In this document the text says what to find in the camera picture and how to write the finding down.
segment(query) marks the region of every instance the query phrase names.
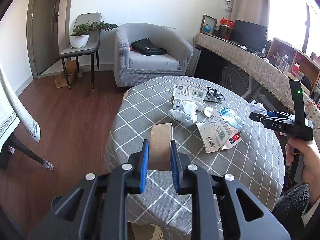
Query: person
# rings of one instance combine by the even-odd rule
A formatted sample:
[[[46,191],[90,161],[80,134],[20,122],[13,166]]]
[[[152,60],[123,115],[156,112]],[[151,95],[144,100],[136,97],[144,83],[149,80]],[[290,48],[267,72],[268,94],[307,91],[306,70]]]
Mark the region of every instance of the person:
[[[272,213],[287,229],[292,240],[319,239],[320,153],[314,139],[303,141],[290,137],[285,146],[287,166],[294,160],[294,148],[303,154],[302,179],[306,184],[279,200]]]

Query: plastic wrapper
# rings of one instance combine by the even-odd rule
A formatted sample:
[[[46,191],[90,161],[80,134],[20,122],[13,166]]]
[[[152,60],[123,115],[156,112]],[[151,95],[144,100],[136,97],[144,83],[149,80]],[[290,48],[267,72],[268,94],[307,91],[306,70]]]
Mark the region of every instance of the plastic wrapper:
[[[239,117],[239,115],[237,115],[232,109],[230,108],[222,108],[220,110],[220,113],[222,115],[223,120],[225,120],[225,122],[236,128],[238,131],[242,131],[245,124],[244,122],[241,120],[241,118]]]
[[[197,120],[196,109],[195,102],[175,101],[169,110],[169,116],[177,121],[193,124]]]
[[[267,114],[268,111],[264,108],[263,104],[257,103],[257,101],[253,100],[250,103],[250,113]]]
[[[222,103],[226,98],[221,94],[220,90],[214,88],[208,88],[208,92],[205,95],[204,100],[215,103]]]

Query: white crumpled paper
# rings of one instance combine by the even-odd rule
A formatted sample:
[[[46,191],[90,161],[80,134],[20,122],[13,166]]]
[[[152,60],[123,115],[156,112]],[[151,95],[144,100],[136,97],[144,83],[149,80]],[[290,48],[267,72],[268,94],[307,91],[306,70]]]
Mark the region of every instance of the white crumpled paper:
[[[263,104],[257,103],[255,100],[250,103],[250,113],[267,114],[267,112],[268,111],[264,108]]]
[[[180,122],[193,124],[197,120],[197,105],[192,101],[175,101],[172,109],[169,110],[169,116]]]

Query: white flower pot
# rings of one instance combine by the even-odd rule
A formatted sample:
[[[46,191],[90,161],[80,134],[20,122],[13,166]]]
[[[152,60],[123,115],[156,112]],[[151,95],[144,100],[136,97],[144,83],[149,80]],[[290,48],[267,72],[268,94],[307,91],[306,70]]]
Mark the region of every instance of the white flower pot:
[[[70,45],[72,48],[77,49],[77,48],[82,48],[85,47],[89,39],[89,34],[88,35],[82,35],[82,36],[70,36]]]

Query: human hand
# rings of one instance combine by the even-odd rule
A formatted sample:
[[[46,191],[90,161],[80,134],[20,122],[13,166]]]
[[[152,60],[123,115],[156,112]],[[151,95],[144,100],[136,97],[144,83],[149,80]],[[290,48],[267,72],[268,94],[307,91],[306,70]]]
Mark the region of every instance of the human hand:
[[[290,166],[294,160],[292,155],[294,148],[303,154],[304,169],[302,179],[309,186],[310,203],[313,205],[320,197],[320,153],[314,139],[312,141],[303,141],[290,137],[285,146],[287,166]]]

